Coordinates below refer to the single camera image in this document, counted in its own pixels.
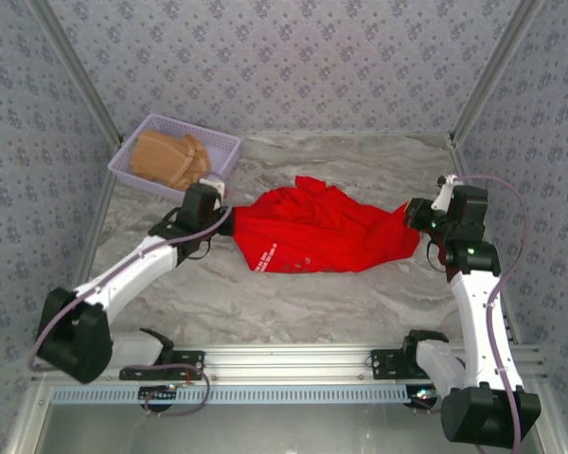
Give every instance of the brown cloth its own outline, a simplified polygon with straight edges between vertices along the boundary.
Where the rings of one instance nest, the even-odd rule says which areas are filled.
[[[202,142],[186,134],[183,140],[157,131],[143,131],[131,156],[131,172],[185,191],[210,170],[210,158]]]

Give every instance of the wall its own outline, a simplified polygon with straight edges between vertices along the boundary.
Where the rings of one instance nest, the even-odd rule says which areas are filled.
[[[463,146],[468,166],[514,182],[530,210],[526,260],[509,297],[524,341],[543,345],[568,423],[568,0],[548,1]],[[491,188],[488,226],[504,263],[522,216]]]
[[[448,131],[516,0],[49,0],[124,134]]]
[[[0,451],[50,288],[69,285],[111,150],[23,0],[0,0]]]

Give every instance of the marble floor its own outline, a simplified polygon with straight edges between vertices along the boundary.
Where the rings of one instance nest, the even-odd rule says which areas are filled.
[[[334,183],[350,197],[393,211],[411,197],[437,194],[451,173],[445,142],[433,137],[244,137],[230,178],[229,203],[249,204],[296,175]],[[92,275],[133,249],[173,203],[117,183]],[[461,339],[443,274],[415,255],[362,273],[254,273],[232,238],[215,236],[210,254],[184,262],[142,291],[114,331],[155,329],[184,343],[400,342],[412,328]]]

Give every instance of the red shirt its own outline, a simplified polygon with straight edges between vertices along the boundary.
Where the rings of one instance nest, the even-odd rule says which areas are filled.
[[[415,252],[419,236],[403,224],[405,205],[388,213],[311,177],[295,184],[236,207],[234,239],[251,270],[363,271]]]

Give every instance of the plastic basket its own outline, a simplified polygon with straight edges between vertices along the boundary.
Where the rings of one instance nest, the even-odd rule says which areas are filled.
[[[167,116],[150,113],[134,131],[133,135],[122,145],[122,148],[115,154],[107,168],[128,186],[151,192],[178,203],[183,201],[185,191],[178,191],[158,182],[150,182],[131,173],[130,161],[136,145],[136,139],[141,131],[145,130],[162,132],[179,139],[183,139],[186,134],[193,135],[204,144],[206,152],[210,156],[211,170],[219,173],[224,178],[229,176],[240,157],[240,139],[238,137],[200,128],[183,121],[173,120]]]

